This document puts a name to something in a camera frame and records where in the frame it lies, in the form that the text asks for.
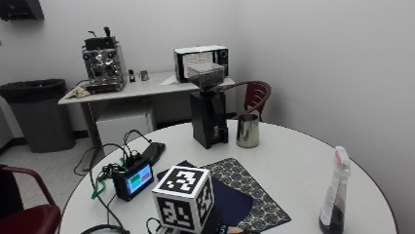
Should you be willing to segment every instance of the black coffee grinder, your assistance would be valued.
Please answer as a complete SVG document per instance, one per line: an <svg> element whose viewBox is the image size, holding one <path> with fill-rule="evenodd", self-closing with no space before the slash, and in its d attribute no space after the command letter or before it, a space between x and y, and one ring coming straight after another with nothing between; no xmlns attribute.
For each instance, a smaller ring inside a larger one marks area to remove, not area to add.
<svg viewBox="0 0 415 234"><path fill-rule="evenodd" d="M209 149L216 143L229 142L227 96L215 88L224 83L225 68L213 63L188 67L190 82L200 91L191 94L194 137Z"/></svg>

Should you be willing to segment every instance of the gray trash can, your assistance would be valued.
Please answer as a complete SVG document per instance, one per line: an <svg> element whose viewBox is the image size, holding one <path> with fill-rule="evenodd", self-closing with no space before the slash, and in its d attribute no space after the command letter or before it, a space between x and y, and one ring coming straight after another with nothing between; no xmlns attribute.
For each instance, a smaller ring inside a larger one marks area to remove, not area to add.
<svg viewBox="0 0 415 234"><path fill-rule="evenodd" d="M0 96L13 107L30 150L35 153L71 149L76 145L68 108L58 104L66 92L63 79L0 86Z"/></svg>

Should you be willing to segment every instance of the red chair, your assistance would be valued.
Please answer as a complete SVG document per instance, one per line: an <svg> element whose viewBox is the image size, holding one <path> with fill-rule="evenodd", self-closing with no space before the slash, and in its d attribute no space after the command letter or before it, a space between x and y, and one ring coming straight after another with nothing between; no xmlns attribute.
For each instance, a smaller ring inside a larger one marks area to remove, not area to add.
<svg viewBox="0 0 415 234"><path fill-rule="evenodd" d="M14 173L27 174L37 179L49 205L26 210ZM55 204L39 173L30 169L0 165L0 233L55 234L62 217L62 210Z"/></svg>
<svg viewBox="0 0 415 234"><path fill-rule="evenodd" d="M271 94L272 94L272 86L264 81L245 81L235 85L227 86L225 88L221 89L221 91L227 91L243 85L247 85L244 114L251 113L255 110L257 110L260 113L260 120L263 122L261 115L263 115L265 102L268 101Z"/></svg>

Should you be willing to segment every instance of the round white table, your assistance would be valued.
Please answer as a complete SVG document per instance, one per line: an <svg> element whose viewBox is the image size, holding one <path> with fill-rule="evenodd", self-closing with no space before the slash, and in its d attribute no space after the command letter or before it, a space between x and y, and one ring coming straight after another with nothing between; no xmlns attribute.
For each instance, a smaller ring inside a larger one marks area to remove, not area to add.
<svg viewBox="0 0 415 234"><path fill-rule="evenodd" d="M321 234L320 211L332 183L334 148L307 134L264 123L260 124L260 145L255 148L241 148L236 145L236 121L229 121L229 129L231 142L216 144L209 150L194 139L191 124L178 125L147 135L154 141L167 144L167 150L154 167L155 176L184 160L201 167L227 158L236 158L292 217L291 222L264 233ZM143 152L147 146L143 138L130 143L130 148L139 152ZM94 176L103 166L119 163L122 156L122 150L108 155L94 168ZM132 201L126 202L116 197L111 204L126 229L132 234L147 233L147 219L159 218L152 196L156 181ZM90 176L86 176L64 210L62 234L76 234L98 224L107 223L107 210L98 200L91 200L91 194ZM102 195L104 201L110 202L115 194L114 182L108 180L107 190ZM98 233L115 232L102 230ZM352 233L397 233L386 197L374 180L356 163L352 163L348 184L344 234Z"/></svg>

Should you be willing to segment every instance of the spray bottle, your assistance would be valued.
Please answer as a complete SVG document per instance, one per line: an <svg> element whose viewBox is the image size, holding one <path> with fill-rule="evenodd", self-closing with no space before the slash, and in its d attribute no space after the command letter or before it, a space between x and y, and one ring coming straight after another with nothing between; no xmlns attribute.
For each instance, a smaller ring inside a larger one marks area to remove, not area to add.
<svg viewBox="0 0 415 234"><path fill-rule="evenodd" d="M337 146L336 171L321 210L321 229L325 234L341 234L345 225L346 187L350 159L344 147Z"/></svg>

